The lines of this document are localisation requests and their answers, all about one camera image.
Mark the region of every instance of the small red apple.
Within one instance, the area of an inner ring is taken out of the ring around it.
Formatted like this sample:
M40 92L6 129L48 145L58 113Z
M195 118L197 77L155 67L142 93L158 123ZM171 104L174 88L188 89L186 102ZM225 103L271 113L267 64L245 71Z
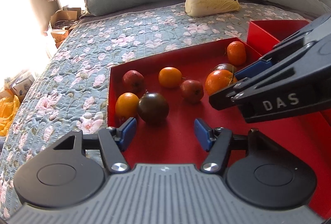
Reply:
M144 88L144 77L141 73L130 70L123 75L122 83L128 92L138 93Z
M185 80L180 86L180 91L182 97L190 103L198 103L204 96L203 86L196 80Z

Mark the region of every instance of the gray gripper base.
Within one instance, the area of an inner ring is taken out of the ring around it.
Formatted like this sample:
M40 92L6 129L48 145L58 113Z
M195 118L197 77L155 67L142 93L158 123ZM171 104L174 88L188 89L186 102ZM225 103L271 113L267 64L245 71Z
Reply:
M24 205L9 224L321 224L307 206L269 211L234 197L217 175L193 164L138 164L111 176L86 202L62 210Z

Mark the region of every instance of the orange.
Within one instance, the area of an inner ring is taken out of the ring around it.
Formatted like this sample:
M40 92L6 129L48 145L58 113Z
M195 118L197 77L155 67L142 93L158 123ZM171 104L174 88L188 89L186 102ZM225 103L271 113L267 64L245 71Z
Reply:
M237 81L238 80L234 77L234 74L228 70L216 70L211 72L207 77L205 88L207 94L210 96Z
M245 45L242 42L234 41L226 49L229 62L235 66L243 65L246 62Z
M119 119L128 119L137 115L139 98L133 93L122 94L116 102L115 114Z
M182 73L174 67L166 67L158 74L158 81L163 87L178 87L182 83Z

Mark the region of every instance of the floral quilt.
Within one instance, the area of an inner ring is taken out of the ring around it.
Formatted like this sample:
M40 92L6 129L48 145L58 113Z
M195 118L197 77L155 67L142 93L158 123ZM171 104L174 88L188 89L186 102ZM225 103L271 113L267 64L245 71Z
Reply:
M30 88L9 130L0 157L1 216L7 219L21 206L13 185L20 165L74 128L90 134L105 126L112 66L217 39L246 40L252 20L303 19L270 6L241 7L235 13L191 18L179 4L74 29ZM101 163L97 151L87 154Z

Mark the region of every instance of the metal screw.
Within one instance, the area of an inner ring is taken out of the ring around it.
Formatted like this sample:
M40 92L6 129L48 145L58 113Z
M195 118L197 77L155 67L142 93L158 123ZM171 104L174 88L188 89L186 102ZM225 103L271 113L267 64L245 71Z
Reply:
M129 166L125 163L117 162L117 163L114 163L111 168L112 168L112 170L114 170L116 172L124 172L129 168Z
M240 93L238 93L234 98L235 98L235 99L238 99L238 98L241 97L242 95L244 95L244 92L240 92Z
M202 166L202 169L207 171L207 172L216 172L218 169L219 169L219 166L217 163L205 163L203 166Z
M224 128L222 128L222 127L215 128L215 132L214 132L215 137L213 137L213 138L211 137L211 140L216 141L216 138L221 134L223 129Z
M238 82L237 84L235 84L234 86L233 86L233 88L237 88L237 87L239 87L241 85L241 82Z
M314 42L310 42L308 44L305 45L306 48L310 48L314 45L315 43Z

